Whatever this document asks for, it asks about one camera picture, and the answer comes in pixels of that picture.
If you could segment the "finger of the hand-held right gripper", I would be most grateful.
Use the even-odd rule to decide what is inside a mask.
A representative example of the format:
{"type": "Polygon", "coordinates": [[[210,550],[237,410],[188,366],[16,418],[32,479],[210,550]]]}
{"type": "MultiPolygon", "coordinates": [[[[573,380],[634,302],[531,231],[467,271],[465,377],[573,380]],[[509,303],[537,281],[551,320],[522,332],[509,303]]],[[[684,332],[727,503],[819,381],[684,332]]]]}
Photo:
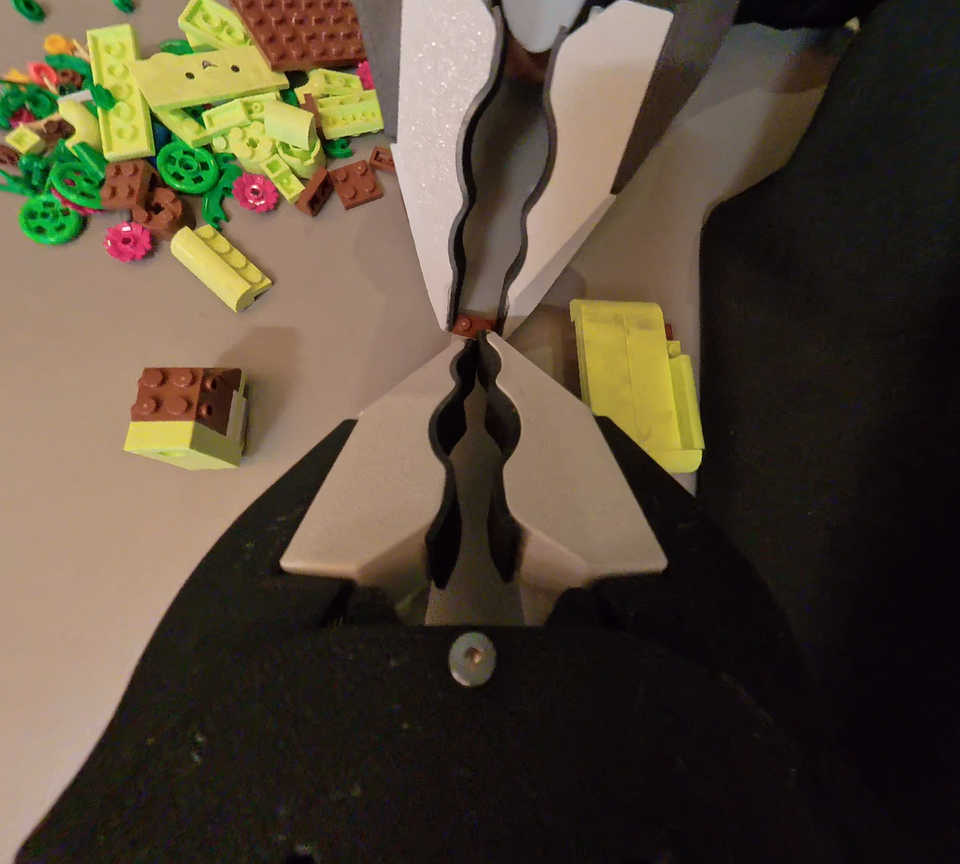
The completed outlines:
{"type": "Polygon", "coordinates": [[[450,323],[460,277],[453,239],[471,205],[465,150],[492,91],[501,13],[486,0],[401,0],[398,105],[391,153],[426,291],[450,323]]]}
{"type": "Polygon", "coordinates": [[[521,215],[521,250],[503,287],[502,334],[534,311],[615,200],[615,178],[673,22],[616,0],[561,32],[544,85],[547,162],[521,215]]]}

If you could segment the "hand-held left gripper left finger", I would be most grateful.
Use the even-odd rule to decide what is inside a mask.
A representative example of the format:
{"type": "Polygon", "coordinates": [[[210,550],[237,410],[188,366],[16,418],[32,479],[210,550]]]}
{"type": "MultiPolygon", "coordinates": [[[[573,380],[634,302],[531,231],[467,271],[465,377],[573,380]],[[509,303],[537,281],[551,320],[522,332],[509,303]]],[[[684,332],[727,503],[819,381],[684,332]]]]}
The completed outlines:
{"type": "Polygon", "coordinates": [[[477,342],[447,347],[365,408],[280,561],[392,603],[450,582],[462,539],[451,450],[466,433],[477,342]]]}

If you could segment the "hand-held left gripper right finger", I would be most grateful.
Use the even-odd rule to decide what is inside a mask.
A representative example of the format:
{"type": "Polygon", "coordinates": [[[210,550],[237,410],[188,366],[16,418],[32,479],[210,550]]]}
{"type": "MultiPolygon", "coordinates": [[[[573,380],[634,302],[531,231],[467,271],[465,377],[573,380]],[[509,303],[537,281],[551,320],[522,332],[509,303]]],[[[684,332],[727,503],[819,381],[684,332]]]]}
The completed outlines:
{"type": "Polygon", "coordinates": [[[660,573],[667,558],[588,407],[503,338],[482,332],[478,378],[500,453],[486,527],[524,614],[566,590],[660,573]]]}

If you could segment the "large lime brick assembly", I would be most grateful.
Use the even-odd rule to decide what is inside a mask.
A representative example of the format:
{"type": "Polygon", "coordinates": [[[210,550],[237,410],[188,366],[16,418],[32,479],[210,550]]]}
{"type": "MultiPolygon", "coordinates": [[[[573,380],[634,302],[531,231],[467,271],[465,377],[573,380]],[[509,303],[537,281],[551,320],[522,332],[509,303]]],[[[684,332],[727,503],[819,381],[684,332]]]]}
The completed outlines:
{"type": "Polygon", "coordinates": [[[691,358],[654,303],[575,299],[569,313],[582,400],[669,474],[693,474],[705,447],[691,358]]]}

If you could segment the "small lime brown brick block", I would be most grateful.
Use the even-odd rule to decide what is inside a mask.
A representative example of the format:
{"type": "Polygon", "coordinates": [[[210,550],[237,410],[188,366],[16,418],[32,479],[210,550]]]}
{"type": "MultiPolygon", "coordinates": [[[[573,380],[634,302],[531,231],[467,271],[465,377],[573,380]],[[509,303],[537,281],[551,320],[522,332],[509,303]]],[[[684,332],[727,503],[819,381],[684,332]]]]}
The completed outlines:
{"type": "Polygon", "coordinates": [[[246,447],[246,388],[239,368],[145,368],[124,450],[188,471],[238,467],[246,447]]]}

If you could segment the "pile of loose toy bricks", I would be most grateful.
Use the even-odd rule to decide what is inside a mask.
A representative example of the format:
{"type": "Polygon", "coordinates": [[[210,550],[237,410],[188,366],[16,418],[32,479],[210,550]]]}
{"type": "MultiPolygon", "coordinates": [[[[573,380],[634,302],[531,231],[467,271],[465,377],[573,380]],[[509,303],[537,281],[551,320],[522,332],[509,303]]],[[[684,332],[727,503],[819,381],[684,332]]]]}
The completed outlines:
{"type": "Polygon", "coordinates": [[[226,237],[229,201],[313,217],[332,195],[379,197],[376,180],[357,186],[394,169],[389,147],[347,164],[385,128],[351,0],[187,0],[176,23],[150,55],[127,22],[49,34],[2,72],[2,192],[22,198],[21,234],[64,246],[113,214],[102,247],[133,263],[184,227],[226,237]]]}

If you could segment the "lime curved slope piece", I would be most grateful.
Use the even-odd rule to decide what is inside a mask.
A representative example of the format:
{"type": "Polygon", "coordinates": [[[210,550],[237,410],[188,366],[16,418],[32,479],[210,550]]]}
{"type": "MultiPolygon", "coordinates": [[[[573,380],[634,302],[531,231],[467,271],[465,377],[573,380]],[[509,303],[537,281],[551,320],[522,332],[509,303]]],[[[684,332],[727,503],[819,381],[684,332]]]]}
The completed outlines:
{"type": "Polygon", "coordinates": [[[179,229],[173,256],[230,310],[239,312],[272,287],[272,280],[210,225],[179,229]]]}

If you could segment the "person's black jacket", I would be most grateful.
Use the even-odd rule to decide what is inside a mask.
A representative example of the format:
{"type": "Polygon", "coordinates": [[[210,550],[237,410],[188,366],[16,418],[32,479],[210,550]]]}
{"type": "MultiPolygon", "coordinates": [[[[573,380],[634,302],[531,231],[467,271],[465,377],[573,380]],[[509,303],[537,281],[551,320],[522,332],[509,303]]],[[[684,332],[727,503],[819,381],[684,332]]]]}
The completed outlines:
{"type": "Polygon", "coordinates": [[[883,0],[702,229],[704,510],[896,862],[958,862],[958,0],[883,0]]]}

